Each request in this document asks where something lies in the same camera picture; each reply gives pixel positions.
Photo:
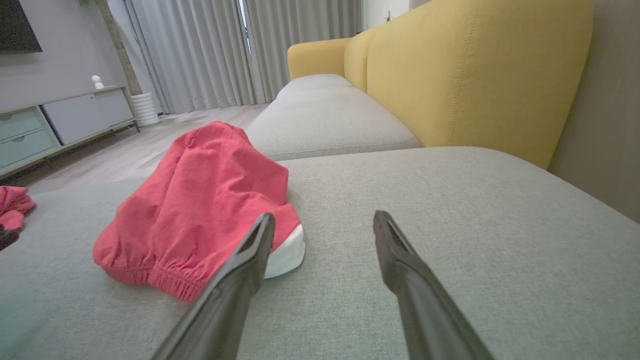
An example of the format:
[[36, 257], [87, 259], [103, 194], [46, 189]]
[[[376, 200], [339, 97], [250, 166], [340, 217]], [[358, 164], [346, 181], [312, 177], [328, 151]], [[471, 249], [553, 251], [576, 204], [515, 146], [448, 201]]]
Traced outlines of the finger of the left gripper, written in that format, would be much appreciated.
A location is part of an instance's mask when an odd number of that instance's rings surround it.
[[19, 239], [19, 233], [20, 231], [15, 228], [6, 228], [0, 224], [0, 251], [16, 243]]

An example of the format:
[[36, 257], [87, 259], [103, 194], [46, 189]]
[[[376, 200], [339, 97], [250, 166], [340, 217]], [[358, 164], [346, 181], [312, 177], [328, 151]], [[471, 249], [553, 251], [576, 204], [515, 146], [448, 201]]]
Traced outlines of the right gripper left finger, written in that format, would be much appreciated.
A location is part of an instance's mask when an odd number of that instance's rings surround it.
[[236, 360], [250, 302], [265, 281], [274, 234], [274, 215], [258, 216], [151, 360]]

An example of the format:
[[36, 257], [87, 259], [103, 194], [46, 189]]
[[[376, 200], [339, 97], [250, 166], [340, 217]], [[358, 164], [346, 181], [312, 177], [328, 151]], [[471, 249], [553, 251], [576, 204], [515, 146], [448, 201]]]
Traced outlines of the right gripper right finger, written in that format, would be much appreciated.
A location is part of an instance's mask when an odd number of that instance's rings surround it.
[[397, 297], [410, 360], [494, 360], [393, 217], [377, 210], [373, 230], [382, 280]]

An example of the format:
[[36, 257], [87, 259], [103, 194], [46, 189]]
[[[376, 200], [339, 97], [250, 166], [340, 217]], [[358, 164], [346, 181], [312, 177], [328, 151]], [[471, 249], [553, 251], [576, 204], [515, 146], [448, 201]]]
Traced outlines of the red and white jersey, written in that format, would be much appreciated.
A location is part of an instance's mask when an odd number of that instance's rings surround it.
[[119, 205], [94, 244], [94, 262], [115, 281], [191, 303], [256, 219], [273, 214], [264, 278], [294, 271], [306, 242], [287, 199], [289, 175], [238, 127], [213, 121], [190, 130]]

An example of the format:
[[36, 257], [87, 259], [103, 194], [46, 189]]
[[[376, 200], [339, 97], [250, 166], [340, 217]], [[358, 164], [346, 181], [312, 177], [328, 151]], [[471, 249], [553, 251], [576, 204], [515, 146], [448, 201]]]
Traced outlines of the red garment with white trim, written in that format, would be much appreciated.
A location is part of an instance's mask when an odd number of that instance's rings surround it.
[[36, 207], [27, 187], [0, 186], [0, 224], [3, 228], [22, 231], [25, 217]]

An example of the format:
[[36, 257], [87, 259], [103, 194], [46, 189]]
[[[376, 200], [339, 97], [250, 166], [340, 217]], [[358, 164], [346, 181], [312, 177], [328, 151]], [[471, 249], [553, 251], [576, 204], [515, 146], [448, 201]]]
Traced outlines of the grey and yellow sofa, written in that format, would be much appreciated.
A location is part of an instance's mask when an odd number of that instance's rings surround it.
[[[402, 360], [373, 217], [391, 214], [496, 359], [640, 360], [640, 224], [541, 168], [468, 146], [283, 161], [299, 268], [266, 280], [238, 360]], [[188, 303], [112, 280], [100, 232], [141, 178], [35, 196], [0, 251], [0, 360], [150, 360]]]

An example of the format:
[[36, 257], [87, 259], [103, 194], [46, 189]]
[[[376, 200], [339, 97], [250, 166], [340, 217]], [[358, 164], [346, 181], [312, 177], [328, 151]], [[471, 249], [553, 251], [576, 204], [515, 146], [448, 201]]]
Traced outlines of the mint and grey TV cabinet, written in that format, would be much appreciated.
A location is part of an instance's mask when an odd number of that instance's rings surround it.
[[140, 130], [123, 86], [0, 111], [0, 180], [128, 128]]

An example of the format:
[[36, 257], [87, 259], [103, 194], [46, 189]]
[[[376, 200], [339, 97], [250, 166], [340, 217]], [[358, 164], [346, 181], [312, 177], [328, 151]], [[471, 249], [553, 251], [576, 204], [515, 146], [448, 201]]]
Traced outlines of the white ribbed planter pot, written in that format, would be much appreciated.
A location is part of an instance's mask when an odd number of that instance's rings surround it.
[[155, 126], [161, 122], [154, 104], [153, 94], [146, 92], [132, 95], [131, 103], [134, 107], [135, 123], [138, 127]]

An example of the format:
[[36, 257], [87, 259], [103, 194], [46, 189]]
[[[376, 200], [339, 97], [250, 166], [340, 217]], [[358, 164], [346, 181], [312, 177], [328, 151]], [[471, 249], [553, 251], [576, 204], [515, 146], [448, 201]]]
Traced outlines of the grey sofa seat cushion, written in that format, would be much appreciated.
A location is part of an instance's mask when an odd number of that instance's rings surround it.
[[277, 94], [281, 100], [304, 91], [322, 91], [326, 89], [353, 88], [349, 80], [333, 73], [321, 73], [291, 79]]
[[352, 87], [283, 89], [246, 134], [274, 161], [420, 146], [390, 111]]

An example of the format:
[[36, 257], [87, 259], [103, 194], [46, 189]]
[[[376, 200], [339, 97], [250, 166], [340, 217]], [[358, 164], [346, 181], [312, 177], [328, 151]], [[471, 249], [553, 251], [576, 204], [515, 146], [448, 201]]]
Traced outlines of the black television screen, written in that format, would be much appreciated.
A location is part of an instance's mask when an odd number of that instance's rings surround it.
[[0, 0], [0, 55], [41, 52], [41, 44], [19, 0]]

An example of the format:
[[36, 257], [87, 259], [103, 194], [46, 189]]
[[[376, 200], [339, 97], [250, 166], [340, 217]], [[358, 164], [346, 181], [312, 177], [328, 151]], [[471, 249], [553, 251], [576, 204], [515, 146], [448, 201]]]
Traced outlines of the brown plant trunk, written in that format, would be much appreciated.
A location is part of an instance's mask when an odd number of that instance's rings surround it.
[[109, 32], [110, 38], [116, 50], [116, 53], [119, 58], [119, 63], [125, 73], [126, 82], [128, 85], [128, 89], [130, 91], [131, 96], [139, 96], [142, 95], [143, 91], [138, 82], [137, 75], [135, 74], [135, 70], [133, 65], [131, 64], [131, 60], [122, 40], [122, 35], [119, 30], [119, 26], [116, 23], [113, 13], [109, 7], [108, 0], [94, 0], [97, 7], [102, 14], [103, 20], [105, 22], [106, 28]]

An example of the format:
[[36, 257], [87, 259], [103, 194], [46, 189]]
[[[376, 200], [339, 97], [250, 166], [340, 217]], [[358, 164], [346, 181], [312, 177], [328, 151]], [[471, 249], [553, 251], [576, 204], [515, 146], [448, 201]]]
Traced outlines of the yellow sofa backrest cushion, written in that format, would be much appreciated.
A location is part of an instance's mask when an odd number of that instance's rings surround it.
[[423, 147], [548, 169], [593, 23], [593, 0], [430, 0], [373, 30], [366, 90]]
[[343, 51], [343, 77], [350, 84], [368, 93], [368, 55], [376, 27], [365, 30], [349, 39]]

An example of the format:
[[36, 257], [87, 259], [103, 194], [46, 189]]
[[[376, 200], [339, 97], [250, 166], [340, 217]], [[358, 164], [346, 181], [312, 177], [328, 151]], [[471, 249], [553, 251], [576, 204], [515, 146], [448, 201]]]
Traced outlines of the grey pleated curtain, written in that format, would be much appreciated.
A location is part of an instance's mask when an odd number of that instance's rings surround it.
[[125, 0], [125, 6], [166, 113], [258, 102], [239, 0]]
[[348, 38], [362, 28], [362, 0], [241, 0], [256, 98], [269, 103], [290, 80], [292, 45]]

